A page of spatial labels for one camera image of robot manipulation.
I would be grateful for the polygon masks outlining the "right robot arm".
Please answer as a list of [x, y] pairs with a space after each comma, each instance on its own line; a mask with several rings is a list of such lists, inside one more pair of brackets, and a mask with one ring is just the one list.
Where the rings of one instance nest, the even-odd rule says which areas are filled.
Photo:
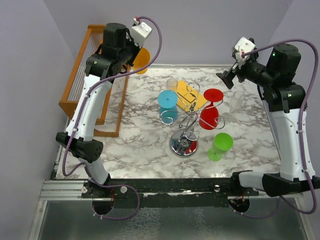
[[234, 86], [234, 78], [240, 83], [249, 80], [263, 89], [261, 99], [267, 103], [278, 142], [280, 171], [234, 172], [229, 189], [240, 196], [253, 188], [270, 197], [319, 189], [320, 179], [313, 169], [306, 139], [307, 95], [305, 89], [293, 81], [301, 54], [296, 46], [281, 42], [273, 47], [267, 65], [259, 63], [258, 56], [254, 40], [242, 37], [232, 48], [236, 62], [217, 76], [228, 89]]

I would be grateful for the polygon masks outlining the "red plastic wine glass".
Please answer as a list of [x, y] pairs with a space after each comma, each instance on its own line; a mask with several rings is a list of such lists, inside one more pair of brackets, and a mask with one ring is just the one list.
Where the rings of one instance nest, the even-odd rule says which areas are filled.
[[217, 106], [223, 103], [224, 94], [216, 88], [207, 89], [204, 98], [210, 102], [200, 113], [199, 125], [205, 130], [213, 130], [218, 125], [219, 111]]

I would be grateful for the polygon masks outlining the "green plastic wine glass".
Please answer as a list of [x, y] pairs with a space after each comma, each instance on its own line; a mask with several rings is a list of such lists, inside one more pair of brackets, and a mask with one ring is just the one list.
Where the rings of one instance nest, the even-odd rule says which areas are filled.
[[229, 134], [218, 133], [213, 139], [212, 147], [207, 151], [207, 157], [213, 162], [218, 162], [233, 147], [233, 144], [233, 138]]

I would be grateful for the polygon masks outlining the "blue plastic wine glass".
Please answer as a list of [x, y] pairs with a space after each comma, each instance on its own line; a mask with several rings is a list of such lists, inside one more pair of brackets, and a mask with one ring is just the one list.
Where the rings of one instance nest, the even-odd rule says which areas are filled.
[[170, 125], [178, 119], [178, 96], [172, 90], [162, 91], [158, 97], [159, 117], [163, 124]]

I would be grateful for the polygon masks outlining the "yellow plastic wine glass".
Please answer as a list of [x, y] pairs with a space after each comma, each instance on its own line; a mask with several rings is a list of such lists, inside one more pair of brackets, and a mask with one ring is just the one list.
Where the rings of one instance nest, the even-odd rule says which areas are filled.
[[151, 60], [151, 54], [150, 52], [142, 47], [137, 54], [135, 60], [133, 61], [133, 67], [132, 70], [136, 71], [137, 69], [140, 69], [142, 67], [145, 67]]

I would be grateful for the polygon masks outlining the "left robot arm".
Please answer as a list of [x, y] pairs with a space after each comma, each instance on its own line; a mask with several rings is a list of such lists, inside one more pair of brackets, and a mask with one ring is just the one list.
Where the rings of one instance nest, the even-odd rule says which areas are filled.
[[56, 141], [65, 149], [62, 162], [66, 162], [68, 153], [77, 158], [94, 183], [94, 193], [101, 198], [110, 193], [111, 186], [110, 174], [101, 159], [103, 143], [94, 139], [96, 120], [115, 76], [122, 74], [123, 66], [133, 65], [145, 39], [138, 23], [131, 28], [121, 23], [106, 24], [102, 43], [86, 60], [75, 113], [66, 130], [56, 134]]

